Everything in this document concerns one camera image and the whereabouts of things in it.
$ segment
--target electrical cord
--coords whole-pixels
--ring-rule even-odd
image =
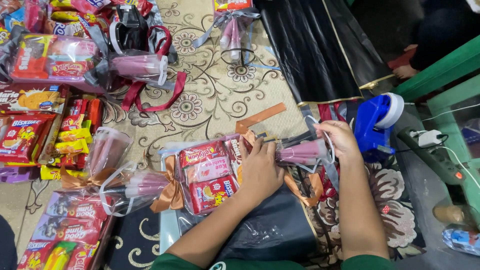
[[[457,111],[457,110],[468,109],[468,108],[476,107],[476,106],[479,106],[479,105],[480,105],[480,103],[479,103],[479,104],[472,105],[472,106],[467,106],[467,107],[459,108],[459,109],[456,109],[456,110],[449,110],[449,111],[446,111],[446,112],[442,112],[442,113],[440,113],[440,114],[438,114],[438,115],[436,115],[436,116],[433,116],[432,118],[428,118],[428,119],[422,120],[422,122],[423,122],[423,121],[427,121],[427,120],[432,120],[432,119],[434,119],[434,118],[439,117],[439,116],[442,115],[442,114],[446,114],[446,113],[449,113],[449,112],[454,112],[454,111]]]
[[[429,147],[419,147],[419,148],[405,149],[405,150],[401,150],[401,151],[395,151],[395,153],[401,153],[401,152],[412,151],[412,150],[420,150],[420,149],[430,149],[430,148],[433,148],[433,147],[437,147],[440,144],[442,144],[442,143],[444,143],[448,140],[448,134],[441,134],[441,135],[438,135],[438,136],[440,138],[445,138],[445,140],[441,141],[440,143],[438,143],[436,145],[432,145],[432,146],[429,146]]]
[[[452,152],[453,155],[455,156],[456,160],[460,164],[460,166],[462,166],[462,168],[468,173],[468,175],[470,175],[470,177],[473,179],[473,181],[475,181],[475,184],[477,184],[477,187],[480,189],[480,184],[477,182],[477,179],[475,179],[475,177],[473,177],[473,175],[465,168],[465,166],[462,164],[462,162],[460,162],[460,159],[456,156],[455,152],[452,149],[450,149],[448,147],[445,147],[445,146],[439,146],[437,148],[445,148],[445,149],[449,150],[450,152]]]

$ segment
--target orange satin ribbon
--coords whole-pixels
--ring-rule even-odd
[[[175,156],[168,156],[165,159],[166,172],[162,173],[170,182],[160,194],[158,200],[153,201],[150,209],[154,213],[161,212],[171,208],[173,210],[183,208],[183,194],[180,183],[175,179]]]
[[[255,115],[237,121],[235,132],[242,135],[250,144],[253,145],[256,138],[255,134],[249,129],[249,127],[278,113],[281,113],[286,109],[287,108],[285,107],[285,104],[278,103],[277,105],[263,110]],[[313,198],[308,198],[301,195],[297,184],[293,180],[293,177],[287,171],[285,171],[284,181],[289,187],[289,189],[293,192],[293,194],[295,194],[305,205],[312,207],[318,203],[318,199],[324,191],[324,186],[318,173],[310,174],[308,177],[310,178],[312,188],[315,192],[315,197]]]
[[[97,173],[95,176],[91,176],[88,179],[78,178],[70,175],[65,169],[65,163],[67,160],[78,155],[78,153],[68,154],[65,162],[60,167],[61,186],[62,188],[82,188],[89,185],[101,186],[105,180],[112,175],[117,169],[106,168]]]

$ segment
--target patterned carpet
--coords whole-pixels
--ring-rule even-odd
[[[255,52],[257,60],[254,66],[245,68],[227,64],[221,59],[220,48],[214,46],[218,44],[218,29],[200,48],[192,46],[192,41],[201,36],[213,21],[211,0],[164,0],[157,3],[164,26],[172,33],[173,45],[179,54],[177,63],[168,68],[168,79],[175,80],[176,72],[182,71],[187,73],[187,82],[180,98],[165,111],[139,112],[136,108],[123,111],[119,106],[105,102],[104,124],[134,138],[129,160],[138,162],[143,168],[158,170],[159,156],[156,152],[165,142],[212,139],[233,133],[237,120],[279,102],[286,105],[287,111],[254,125],[253,130],[266,132],[269,138],[290,137],[308,130],[278,69],[278,63],[270,52],[270,43],[260,21],[253,24],[251,33],[250,49]],[[115,94],[121,98],[125,92]],[[152,87],[148,87],[141,95],[144,108],[163,104],[170,97],[168,90]],[[312,112],[318,118],[318,110]],[[388,233],[391,257],[400,259],[425,252],[425,244],[417,229],[395,159],[386,164],[366,164],[366,169]],[[306,173],[296,168],[290,168],[290,171],[297,179],[301,192],[308,195],[311,187]],[[16,202],[10,201],[18,205],[25,205],[27,201],[25,213],[12,212],[6,217],[7,220],[17,219],[12,227],[19,235],[16,239],[20,256],[51,192],[60,187],[59,182],[48,181],[35,181],[28,185],[20,186],[25,194],[30,190],[28,197],[12,198]],[[342,258],[338,196],[319,202],[317,207],[306,208],[306,211],[320,246],[330,256],[317,258],[312,255],[311,261],[305,266],[309,269],[338,266],[336,262]],[[125,269],[127,260],[131,265],[129,269],[148,269],[158,255],[158,215],[149,209],[142,209],[127,217],[115,229],[106,269]]]

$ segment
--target green sleeve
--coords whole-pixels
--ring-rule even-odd
[[[200,267],[187,262],[173,254],[164,253],[158,256],[152,264],[151,270],[201,270]]]
[[[375,255],[358,255],[346,259],[342,263],[342,270],[394,270],[393,263]]]

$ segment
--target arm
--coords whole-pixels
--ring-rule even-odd
[[[389,259],[387,239],[368,183],[363,158],[347,123],[324,121],[317,135],[329,133],[340,161],[340,234],[343,259],[376,255]]]
[[[258,139],[248,154],[240,138],[242,185],[166,253],[207,268],[240,221],[282,185],[284,171],[275,167],[275,143],[262,146],[262,142],[262,138]]]

